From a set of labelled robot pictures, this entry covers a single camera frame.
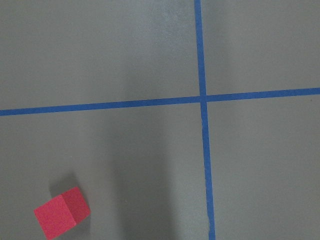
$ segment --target blue line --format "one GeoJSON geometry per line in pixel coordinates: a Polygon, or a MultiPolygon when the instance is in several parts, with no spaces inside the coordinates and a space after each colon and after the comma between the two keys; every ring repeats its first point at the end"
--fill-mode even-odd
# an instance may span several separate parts
{"type": "Polygon", "coordinates": [[[201,121],[202,121],[202,145],[203,145],[203,158],[204,158],[206,211],[209,219],[208,236],[209,236],[209,240],[215,240],[216,233],[215,233],[214,194],[213,194],[212,173],[211,173],[207,90],[206,90],[206,70],[205,70],[204,40],[203,40],[200,0],[194,0],[194,14],[195,14],[196,48],[197,48],[197,58],[198,58],[199,92],[201,97],[200,109],[201,109],[201,121]]]}
{"type": "Polygon", "coordinates": [[[283,97],[307,96],[307,95],[319,95],[319,94],[320,94],[320,87],[316,87],[316,88],[208,95],[206,96],[206,99],[208,102],[221,102],[221,101],[244,100],[244,99],[283,98],[283,97]]]}
{"type": "Polygon", "coordinates": [[[120,108],[148,107],[148,106],[173,105],[173,104],[192,104],[192,103],[199,103],[199,102],[200,102],[199,96],[188,96],[188,97],[174,97],[174,98],[162,98],[162,99],[151,99],[151,100],[102,102],[102,103],[62,105],[62,106],[44,106],[44,107],[0,110],[0,116],[45,114],[45,113],[58,113],[58,112],[99,110],[99,109],[120,109],[120,108]]]}

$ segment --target horizontal blue line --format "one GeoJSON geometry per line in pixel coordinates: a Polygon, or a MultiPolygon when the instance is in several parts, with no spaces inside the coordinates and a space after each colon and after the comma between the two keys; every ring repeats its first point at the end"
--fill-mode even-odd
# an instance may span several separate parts
{"type": "Polygon", "coordinates": [[[187,97],[174,97],[174,98],[162,98],[162,99],[150,99],[150,100],[117,101],[117,102],[88,103],[88,104],[77,104],[77,105],[5,109],[5,110],[0,110],[0,116],[45,114],[45,113],[58,113],[58,112],[99,110],[99,109],[120,109],[120,108],[134,108],[134,107],[147,107],[147,106],[160,106],[160,105],[173,105],[173,104],[192,104],[192,103],[200,103],[202,99],[206,99],[207,102],[221,102],[221,101],[233,101],[233,100],[245,100],[245,99],[281,98],[281,97],[306,96],[306,95],[320,95],[320,87],[290,89],[290,90],[218,94],[218,95],[207,95],[207,96],[187,96],[187,97]]]}
{"type": "Polygon", "coordinates": [[[120,108],[134,108],[134,107],[147,107],[147,106],[160,106],[160,105],[173,105],[173,104],[192,104],[192,103],[199,103],[199,102],[200,102],[199,96],[188,96],[188,97],[174,97],[174,98],[162,98],[162,99],[150,99],[150,100],[116,101],[116,102],[77,104],[77,105],[62,105],[62,106],[44,106],[44,107],[0,110],[0,116],[45,114],[45,113],[58,113],[58,112],[99,110],[99,109],[120,109],[120,108]]]}
{"type": "Polygon", "coordinates": [[[245,99],[267,99],[267,98],[282,98],[293,96],[319,95],[320,87],[317,88],[302,88],[290,90],[274,90],[274,91],[256,91],[244,93],[218,94],[206,96],[207,102],[221,102],[245,99]]]}

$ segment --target vertical blue line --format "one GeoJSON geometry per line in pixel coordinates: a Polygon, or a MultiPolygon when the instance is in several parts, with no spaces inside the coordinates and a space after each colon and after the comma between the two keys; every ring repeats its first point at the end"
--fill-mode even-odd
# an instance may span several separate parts
{"type": "Polygon", "coordinates": [[[202,30],[201,0],[194,0],[194,13],[195,13],[196,48],[197,48],[197,58],[198,58],[200,109],[201,109],[201,121],[202,121],[202,144],[203,144],[203,158],[204,158],[206,209],[207,209],[207,215],[209,219],[208,235],[209,235],[209,240],[215,240],[216,232],[215,232],[214,194],[213,194],[212,174],[211,174],[210,140],[209,140],[206,71],[205,71],[204,40],[203,40],[203,30],[202,30]]]}

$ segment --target red block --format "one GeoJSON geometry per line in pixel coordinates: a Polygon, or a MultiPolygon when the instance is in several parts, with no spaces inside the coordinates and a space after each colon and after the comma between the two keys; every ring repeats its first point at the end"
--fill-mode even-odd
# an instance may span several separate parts
{"type": "Polygon", "coordinates": [[[70,230],[90,215],[90,209],[76,186],[36,208],[34,214],[48,240],[70,230]]]}

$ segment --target gray square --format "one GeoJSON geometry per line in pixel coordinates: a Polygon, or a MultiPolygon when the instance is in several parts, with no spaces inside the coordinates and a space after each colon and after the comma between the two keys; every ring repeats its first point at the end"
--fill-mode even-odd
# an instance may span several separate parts
{"type": "Polygon", "coordinates": [[[0,109],[199,94],[189,0],[1,3],[0,109]]]}
{"type": "Polygon", "coordinates": [[[199,104],[0,117],[0,238],[42,240],[33,210],[78,185],[63,240],[208,240],[199,104]]]}
{"type": "Polygon", "coordinates": [[[314,0],[203,0],[207,93],[320,86],[314,0]]]}
{"type": "Polygon", "coordinates": [[[319,104],[209,103],[217,240],[320,239],[319,104]]]}

